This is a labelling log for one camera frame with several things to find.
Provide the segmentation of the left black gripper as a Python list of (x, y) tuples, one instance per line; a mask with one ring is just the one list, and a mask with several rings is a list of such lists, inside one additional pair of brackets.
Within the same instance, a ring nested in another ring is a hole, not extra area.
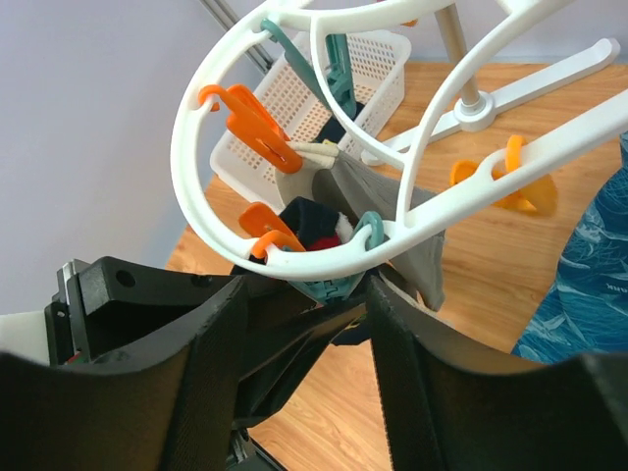
[[(92, 362), (188, 314), (232, 279), (112, 256), (74, 259), (58, 270), (58, 291), (44, 309), (49, 362)], [(235, 427), (242, 429), (284, 407), (332, 340), (366, 313), (366, 287), (317, 306), (286, 282), (253, 274), (235, 279), (246, 287), (246, 328), (235, 367)]]

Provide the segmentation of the white round clip hanger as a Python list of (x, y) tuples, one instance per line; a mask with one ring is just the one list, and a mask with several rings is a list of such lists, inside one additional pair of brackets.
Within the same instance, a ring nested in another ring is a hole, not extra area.
[(218, 83), (237, 58), (263, 40), (258, 24), (265, 18), (308, 31), (311, 49), (318, 52), (330, 33), (396, 26), (434, 13), (442, 7), (440, 1), (384, 1), (354, 8), (313, 10), (305, 1), (267, 1), (233, 26), (194, 73), (183, 95), (172, 131), (171, 175), (175, 194), (187, 222), (204, 242), (237, 265), (281, 280), (319, 281), (353, 275), (392, 259), (626, 130), (627, 96), (619, 93), (524, 146), (517, 170), (494, 179), (494, 166), (505, 158), (504, 151), (496, 151), (462, 183), (426, 203), (412, 206), (411, 192), (420, 162), (445, 107), (466, 81), (519, 36), (517, 32), (532, 20), (530, 14), (533, 12), (509, 18), (506, 15), (446, 77), (424, 112), (406, 153), (386, 147), (363, 131), (340, 108), (334, 109), (334, 115), (345, 130), (367, 150), (402, 168), (395, 217), (384, 224), (387, 240), (383, 244), (367, 249), (369, 233), (361, 230), (352, 241), (331, 249), (285, 252), (270, 247), (265, 264), (249, 260), (254, 240), (235, 234), (220, 220), (210, 207), (198, 177), (198, 135), (209, 111), (207, 105), (198, 104), (199, 90), (205, 85)]

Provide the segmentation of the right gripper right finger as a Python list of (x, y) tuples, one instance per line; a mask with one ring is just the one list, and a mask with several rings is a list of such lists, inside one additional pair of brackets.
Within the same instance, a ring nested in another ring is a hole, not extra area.
[(396, 470), (623, 470), (627, 358), (543, 365), (472, 340), (379, 279), (367, 321)]

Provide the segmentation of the grey sock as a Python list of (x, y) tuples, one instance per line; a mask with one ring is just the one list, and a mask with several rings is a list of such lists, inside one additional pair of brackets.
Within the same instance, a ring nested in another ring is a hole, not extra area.
[[(399, 181), (373, 171), (343, 152), (335, 156), (311, 154), (317, 171), (312, 194), (317, 201), (337, 204), (342, 213), (357, 221), (367, 211), (382, 219), (395, 215)], [(396, 271), (420, 294), (424, 305), (438, 311), (445, 303), (442, 267), (445, 233), (439, 232), (391, 259)]]

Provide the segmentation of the dark navy sock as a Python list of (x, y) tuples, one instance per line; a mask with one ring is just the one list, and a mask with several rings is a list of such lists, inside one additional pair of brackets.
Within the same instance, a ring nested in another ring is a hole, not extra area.
[[(350, 239), (353, 226), (347, 217), (322, 203), (297, 196), (279, 214), (307, 251), (333, 248)], [(335, 346), (359, 345), (370, 338), (365, 314), (339, 333)]]

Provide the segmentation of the cream beige sock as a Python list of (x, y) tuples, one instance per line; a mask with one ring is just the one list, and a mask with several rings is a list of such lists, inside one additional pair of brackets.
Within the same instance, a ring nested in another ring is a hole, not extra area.
[(339, 156), (338, 146), (326, 140), (323, 143), (291, 141), (289, 144), (301, 158), (301, 168), (295, 173), (275, 171), (275, 182), (284, 207), (296, 197), (313, 199), (313, 182), (321, 170), (331, 170)]

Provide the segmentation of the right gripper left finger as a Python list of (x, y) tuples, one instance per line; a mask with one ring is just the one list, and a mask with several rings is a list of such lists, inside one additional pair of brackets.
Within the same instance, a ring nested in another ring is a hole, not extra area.
[(5, 470), (222, 470), (246, 328), (234, 279), (93, 363), (1, 356)]

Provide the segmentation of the orange clothes peg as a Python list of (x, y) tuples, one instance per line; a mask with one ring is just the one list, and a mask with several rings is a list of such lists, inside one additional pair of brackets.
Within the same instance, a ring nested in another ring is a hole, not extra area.
[(257, 238), (248, 255), (251, 261), (265, 261), (271, 245), (281, 250), (306, 251), (293, 230), (263, 202), (251, 203), (238, 217), (238, 223), (247, 234)]

